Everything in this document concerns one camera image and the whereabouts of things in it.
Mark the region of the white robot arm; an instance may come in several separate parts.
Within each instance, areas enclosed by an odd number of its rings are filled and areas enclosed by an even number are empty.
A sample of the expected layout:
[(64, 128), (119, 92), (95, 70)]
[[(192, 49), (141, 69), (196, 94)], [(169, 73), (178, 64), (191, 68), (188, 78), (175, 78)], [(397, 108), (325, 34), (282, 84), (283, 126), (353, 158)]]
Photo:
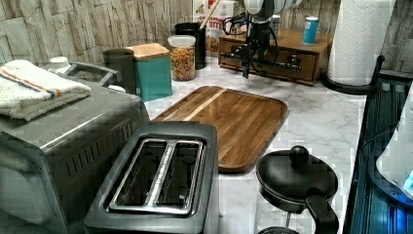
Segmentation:
[(243, 77), (247, 78), (249, 69), (254, 66), (253, 57), (263, 60), (270, 46), (270, 38), (277, 40), (272, 28), (273, 16), (295, 8), (302, 0), (244, 0), (246, 15), (246, 37), (241, 46)]

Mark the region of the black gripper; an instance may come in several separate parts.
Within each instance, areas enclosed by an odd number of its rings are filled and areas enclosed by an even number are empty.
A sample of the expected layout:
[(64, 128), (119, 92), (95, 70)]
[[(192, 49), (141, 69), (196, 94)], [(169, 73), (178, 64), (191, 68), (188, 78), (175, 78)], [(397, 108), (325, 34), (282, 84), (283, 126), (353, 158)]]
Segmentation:
[(250, 69), (261, 75), (266, 74), (263, 66), (271, 63), (265, 59), (271, 36), (272, 29), (268, 21), (257, 23), (251, 19), (247, 23), (245, 42), (241, 45), (241, 65), (245, 79), (248, 78)]

